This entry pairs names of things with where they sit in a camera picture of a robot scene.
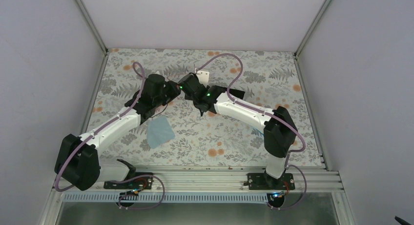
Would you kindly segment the black glasses pouch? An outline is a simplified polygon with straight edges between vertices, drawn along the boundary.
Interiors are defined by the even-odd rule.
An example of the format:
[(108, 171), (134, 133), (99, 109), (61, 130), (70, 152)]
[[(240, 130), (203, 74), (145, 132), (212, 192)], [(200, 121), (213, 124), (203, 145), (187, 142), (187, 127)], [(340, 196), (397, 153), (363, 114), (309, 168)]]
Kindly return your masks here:
[[(216, 90), (218, 90), (222, 93), (227, 91), (227, 87), (223, 87), (223, 86), (213, 85), (212, 88), (214, 88), (214, 89), (216, 89)], [(245, 95), (245, 91), (238, 90), (238, 89), (233, 89), (233, 88), (229, 89), (229, 93), (232, 96), (234, 96), (236, 98), (239, 98), (239, 99), (243, 99), (244, 95)]]

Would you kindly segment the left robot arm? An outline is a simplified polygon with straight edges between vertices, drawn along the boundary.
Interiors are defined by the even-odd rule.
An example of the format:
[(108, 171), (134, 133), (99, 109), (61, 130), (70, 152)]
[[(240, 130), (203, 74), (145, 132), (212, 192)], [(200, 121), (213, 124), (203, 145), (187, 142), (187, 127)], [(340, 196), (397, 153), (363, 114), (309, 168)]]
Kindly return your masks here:
[(108, 162), (100, 156), (116, 140), (130, 130), (139, 127), (155, 114), (158, 107), (167, 105), (181, 93), (174, 81), (166, 81), (158, 74), (150, 74), (140, 89), (128, 100), (123, 108), (108, 121), (81, 135), (69, 134), (62, 140), (55, 164), (57, 174), (54, 188), (59, 188), (60, 179), (70, 187), (87, 190), (96, 182), (117, 182), (123, 188), (130, 188), (136, 182), (135, 167), (124, 160)]

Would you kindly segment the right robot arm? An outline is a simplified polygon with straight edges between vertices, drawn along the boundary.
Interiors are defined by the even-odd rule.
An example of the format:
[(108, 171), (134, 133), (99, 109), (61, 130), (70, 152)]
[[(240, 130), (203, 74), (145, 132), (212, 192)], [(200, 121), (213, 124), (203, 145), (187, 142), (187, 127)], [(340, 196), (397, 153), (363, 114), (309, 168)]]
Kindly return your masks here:
[(178, 82), (187, 100), (201, 114), (211, 112), (229, 116), (256, 128), (264, 135), (264, 147), (269, 154), (265, 169), (265, 185), (277, 189), (283, 183), (289, 150), (297, 128), (286, 108), (269, 109), (243, 100), (243, 91), (221, 86), (203, 85), (196, 74), (189, 73)]

